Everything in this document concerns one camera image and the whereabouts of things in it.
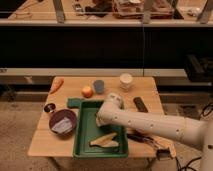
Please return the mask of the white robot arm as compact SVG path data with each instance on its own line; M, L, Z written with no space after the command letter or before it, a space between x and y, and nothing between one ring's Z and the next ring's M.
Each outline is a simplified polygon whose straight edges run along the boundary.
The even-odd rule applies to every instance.
M200 171L213 171L213 121L128 111L122 105L121 96L108 94L96 114L97 125L121 125L178 141L202 152Z

